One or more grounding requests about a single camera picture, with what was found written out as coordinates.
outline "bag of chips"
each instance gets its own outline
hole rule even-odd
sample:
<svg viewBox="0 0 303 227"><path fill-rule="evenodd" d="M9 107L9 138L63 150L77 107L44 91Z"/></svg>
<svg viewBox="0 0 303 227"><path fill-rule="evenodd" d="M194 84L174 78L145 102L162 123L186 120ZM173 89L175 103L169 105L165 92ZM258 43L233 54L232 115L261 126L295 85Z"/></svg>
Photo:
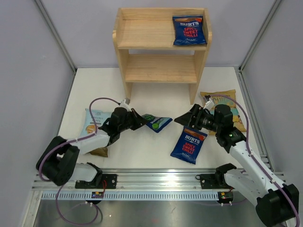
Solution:
<svg viewBox="0 0 303 227"><path fill-rule="evenodd" d="M95 124L93 122L93 119L90 116L89 109L85 109L85 122L82 128L82 131L80 133L80 137L87 136L88 134L94 132L96 130ZM91 110L93 117L97 123L97 126L100 127L105 122L107 118L111 116L112 113L110 112L103 112L100 110ZM97 155L101 157L108 157L107 154L108 149L107 148L97 148L95 150L92 150L90 154Z"/></svg>
<svg viewBox="0 0 303 227"><path fill-rule="evenodd" d="M176 157L191 164L196 164L196 158L198 157L206 137L207 134L203 132L184 127L182 134L170 156Z"/></svg>
<svg viewBox="0 0 303 227"><path fill-rule="evenodd" d="M176 39L174 45L206 44L203 34L203 16L173 16Z"/></svg>
<svg viewBox="0 0 303 227"><path fill-rule="evenodd" d="M156 133L160 132L172 121L170 117L155 117L151 114L144 114L142 117L149 121L146 125Z"/></svg>
<svg viewBox="0 0 303 227"><path fill-rule="evenodd" d="M208 96L208 95L215 95L215 94L225 95L225 96L228 96L228 97L236 100L236 90L235 89L229 90L229 91L213 92L213 93L211 93L211 92L200 92L200 95L202 97ZM243 125L243 122L240 118L239 112L237 110L237 105L232 100L229 100L227 98L220 97L220 96L212 96L212 99L213 99L213 102L214 102L214 107L210 110L211 114L214 114L214 108L215 108L216 105L218 105L218 104L228 105L231 108L231 111L232 111L232 114L233 114L232 120L234 122L234 126L237 129L239 129L240 131L246 131L246 129ZM209 135L215 135L215 132L210 131Z"/></svg>

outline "wooden shelf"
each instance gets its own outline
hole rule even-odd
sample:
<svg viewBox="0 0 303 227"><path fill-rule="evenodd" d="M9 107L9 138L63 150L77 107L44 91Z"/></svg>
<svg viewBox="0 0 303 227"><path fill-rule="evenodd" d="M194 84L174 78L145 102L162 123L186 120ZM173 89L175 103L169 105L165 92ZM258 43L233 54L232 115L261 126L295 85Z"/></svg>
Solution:
<svg viewBox="0 0 303 227"><path fill-rule="evenodd" d="M130 54L125 81L196 83L194 56Z"/></svg>
<svg viewBox="0 0 303 227"><path fill-rule="evenodd" d="M174 46L173 16L203 15L202 29L207 44ZM127 98L132 84L188 83L193 104L212 43L208 10L204 8L119 8L113 43ZM193 55L129 54L130 49L193 50Z"/></svg>
<svg viewBox="0 0 303 227"><path fill-rule="evenodd" d="M123 20L118 49L206 50L206 45L174 46L175 29L170 20Z"/></svg>

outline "perforated metal strip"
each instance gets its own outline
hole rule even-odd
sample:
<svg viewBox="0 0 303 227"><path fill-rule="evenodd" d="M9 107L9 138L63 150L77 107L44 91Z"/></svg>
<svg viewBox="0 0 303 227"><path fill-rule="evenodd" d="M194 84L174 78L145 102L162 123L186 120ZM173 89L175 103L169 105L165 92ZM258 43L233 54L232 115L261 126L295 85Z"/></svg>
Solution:
<svg viewBox="0 0 303 227"><path fill-rule="evenodd" d="M57 191L45 191L42 200L54 200ZM63 191L59 200L119 201L216 201L217 192L106 192L104 198L92 198L92 192Z"/></svg>

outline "shelf board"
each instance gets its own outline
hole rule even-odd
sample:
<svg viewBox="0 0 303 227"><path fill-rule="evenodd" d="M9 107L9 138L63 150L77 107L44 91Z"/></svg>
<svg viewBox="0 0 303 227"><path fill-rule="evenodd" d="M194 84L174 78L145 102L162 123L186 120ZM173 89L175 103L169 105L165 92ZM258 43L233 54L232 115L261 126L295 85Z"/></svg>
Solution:
<svg viewBox="0 0 303 227"><path fill-rule="evenodd" d="M174 46L175 29L171 20L123 20L118 49L206 50L206 44Z"/></svg>
<svg viewBox="0 0 303 227"><path fill-rule="evenodd" d="M126 82L196 83L193 55L130 54Z"/></svg>

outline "robotic arm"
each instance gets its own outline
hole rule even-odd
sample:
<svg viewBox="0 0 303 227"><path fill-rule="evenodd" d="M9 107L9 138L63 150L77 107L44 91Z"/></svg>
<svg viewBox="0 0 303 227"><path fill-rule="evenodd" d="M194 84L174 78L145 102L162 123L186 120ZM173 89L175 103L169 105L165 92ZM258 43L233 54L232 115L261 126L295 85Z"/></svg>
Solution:
<svg viewBox="0 0 303 227"><path fill-rule="evenodd" d="M58 186L64 185L69 180L95 182L95 185L99 185L102 171L91 163L76 163L78 155L107 147L120 138L121 132L127 129L136 130L148 122L128 104L129 99L123 100L119 107L115 108L111 117L98 128L97 134L88 136L85 140L76 139L75 142L59 147L67 140L61 136L53 138L38 160L36 169L39 170L39 167L43 165L42 174ZM59 148L43 162L43 159L56 147Z"/></svg>
<svg viewBox="0 0 303 227"><path fill-rule="evenodd" d="M253 150L248 149L246 137L233 126L233 115L229 106L217 105L212 115L208 109L211 109L214 103L210 97L207 99L204 108L195 104L189 112L176 118L175 122L196 130L205 128L215 131L219 145L233 156L252 178L248 179L229 163L216 168L216 181L219 185L229 185L237 189L247 198L267 227L294 218L293 209L281 190L287 194L298 211L297 188L293 184L286 185L267 168Z"/></svg>

